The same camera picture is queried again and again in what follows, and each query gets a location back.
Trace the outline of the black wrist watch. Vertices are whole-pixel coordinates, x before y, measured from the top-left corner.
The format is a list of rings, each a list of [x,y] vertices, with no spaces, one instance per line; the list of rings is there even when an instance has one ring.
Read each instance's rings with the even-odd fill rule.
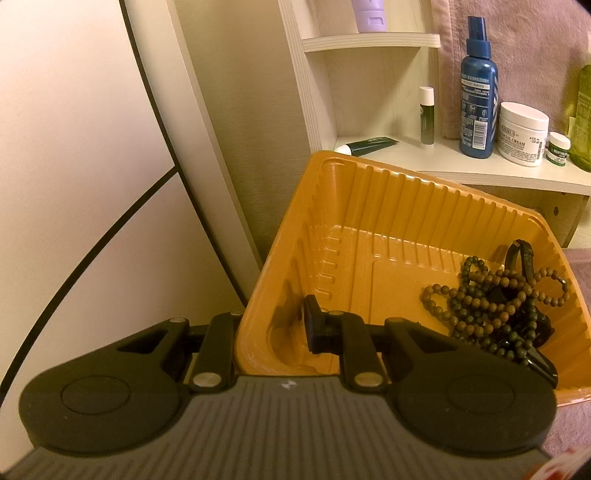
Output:
[[[529,286],[529,281],[534,280],[535,274],[533,259],[533,247],[525,240],[516,240],[506,254],[505,266],[509,268],[509,274],[516,269],[518,262],[521,263],[521,268],[517,270],[517,277],[511,277],[509,280]],[[549,316],[538,308],[532,296],[526,296],[509,319],[506,322],[501,321],[499,328],[494,328],[488,348],[495,345],[496,352],[503,349],[505,359],[526,367],[556,388],[556,367],[539,351],[554,332]]]

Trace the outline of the orange plastic tray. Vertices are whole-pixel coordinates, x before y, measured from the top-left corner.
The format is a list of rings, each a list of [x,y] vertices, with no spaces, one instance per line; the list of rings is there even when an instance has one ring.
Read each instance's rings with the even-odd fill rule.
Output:
[[[312,354],[304,297],[329,311],[383,324],[401,317],[437,332],[420,296],[458,282],[465,258],[503,265],[529,242],[536,267],[574,273],[543,217],[475,189],[332,151],[311,156],[249,300],[235,362],[249,375],[335,374],[339,360]]]

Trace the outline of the lavender fuzzy mat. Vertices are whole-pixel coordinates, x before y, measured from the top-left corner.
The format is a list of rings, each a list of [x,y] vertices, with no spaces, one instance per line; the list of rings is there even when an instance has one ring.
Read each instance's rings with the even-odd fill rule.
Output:
[[[590,249],[567,249],[566,257],[582,290],[587,306],[590,306]],[[590,445],[590,403],[559,407],[543,450],[556,456],[569,448]]]

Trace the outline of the small green-label jar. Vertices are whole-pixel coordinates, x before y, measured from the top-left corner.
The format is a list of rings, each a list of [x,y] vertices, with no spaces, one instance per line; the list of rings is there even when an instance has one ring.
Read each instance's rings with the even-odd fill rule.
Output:
[[[552,164],[564,167],[567,163],[569,150],[571,148],[570,139],[558,132],[548,134],[546,146],[546,158]]]

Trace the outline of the white cream jar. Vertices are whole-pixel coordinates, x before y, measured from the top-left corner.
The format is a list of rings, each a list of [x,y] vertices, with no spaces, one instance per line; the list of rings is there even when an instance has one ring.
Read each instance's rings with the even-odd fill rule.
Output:
[[[507,160],[525,167],[538,167],[543,159],[549,117],[533,107],[501,103],[497,147]]]

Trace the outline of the dark green lying tube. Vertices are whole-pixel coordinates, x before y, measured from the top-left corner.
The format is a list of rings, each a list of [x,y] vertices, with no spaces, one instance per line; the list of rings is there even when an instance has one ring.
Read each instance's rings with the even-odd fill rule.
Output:
[[[344,143],[335,148],[335,152],[354,157],[363,157],[386,148],[399,144],[399,141],[390,137],[372,137],[365,140]]]

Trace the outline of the green oil spray bottle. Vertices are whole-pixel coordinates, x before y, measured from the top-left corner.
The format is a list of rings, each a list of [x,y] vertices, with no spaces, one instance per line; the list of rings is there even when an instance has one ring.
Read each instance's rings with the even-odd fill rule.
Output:
[[[575,123],[571,133],[571,161],[580,169],[590,171],[590,102],[591,81],[589,64],[579,76]]]

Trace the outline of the white-capped lip balm stick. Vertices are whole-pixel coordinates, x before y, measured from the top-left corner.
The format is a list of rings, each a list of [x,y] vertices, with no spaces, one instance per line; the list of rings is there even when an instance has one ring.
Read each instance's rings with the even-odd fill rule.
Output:
[[[420,87],[421,143],[426,146],[435,144],[435,91],[433,87]]]

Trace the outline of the blue spray bottle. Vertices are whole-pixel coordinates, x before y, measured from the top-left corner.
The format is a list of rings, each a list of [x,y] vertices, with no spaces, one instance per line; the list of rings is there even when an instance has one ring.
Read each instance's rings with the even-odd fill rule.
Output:
[[[466,53],[460,71],[460,150],[469,157],[486,159],[494,146],[499,82],[483,17],[468,17]]]

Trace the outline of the white corner shelf unit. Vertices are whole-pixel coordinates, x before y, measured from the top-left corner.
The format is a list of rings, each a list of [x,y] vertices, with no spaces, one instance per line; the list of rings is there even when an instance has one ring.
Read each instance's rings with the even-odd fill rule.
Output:
[[[532,208],[566,248],[590,245],[590,176],[569,164],[516,165],[498,154],[476,160],[443,137],[420,142],[419,89],[438,88],[443,42],[428,1],[388,1],[387,31],[356,30],[349,1],[281,1],[305,132],[312,152],[376,136],[398,145],[372,159],[470,185]]]

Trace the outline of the pink hanging towel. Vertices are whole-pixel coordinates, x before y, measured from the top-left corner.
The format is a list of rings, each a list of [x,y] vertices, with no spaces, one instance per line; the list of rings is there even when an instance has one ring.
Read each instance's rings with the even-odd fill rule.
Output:
[[[549,116],[551,130],[566,132],[587,59],[589,6],[588,1],[433,1],[433,25],[441,39],[437,98],[443,136],[460,137],[460,64],[470,16],[486,21],[500,99],[534,107]]]

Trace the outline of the lavender bottle on shelf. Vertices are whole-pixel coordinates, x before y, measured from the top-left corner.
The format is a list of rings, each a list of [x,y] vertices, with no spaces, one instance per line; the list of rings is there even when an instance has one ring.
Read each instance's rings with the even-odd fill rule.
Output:
[[[387,31],[387,16],[384,0],[352,0],[356,28],[360,33]]]

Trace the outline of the white curved mirror frame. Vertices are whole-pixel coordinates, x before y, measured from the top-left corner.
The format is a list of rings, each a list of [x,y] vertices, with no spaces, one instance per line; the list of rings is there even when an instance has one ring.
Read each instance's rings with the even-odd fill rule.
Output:
[[[178,174],[229,283],[246,304],[263,262],[215,136],[176,5],[172,1],[120,5]]]

